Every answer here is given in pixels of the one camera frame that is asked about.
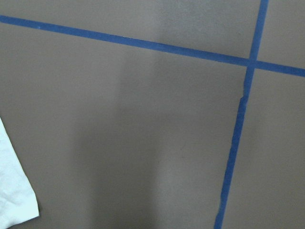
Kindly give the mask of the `cream long-sleeve cat shirt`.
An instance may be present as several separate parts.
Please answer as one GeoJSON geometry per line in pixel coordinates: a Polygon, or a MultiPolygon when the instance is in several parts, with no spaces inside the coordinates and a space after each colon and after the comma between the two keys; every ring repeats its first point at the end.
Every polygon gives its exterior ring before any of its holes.
{"type": "Polygon", "coordinates": [[[3,122],[0,123],[0,227],[38,217],[35,192],[11,144],[3,122]]]}

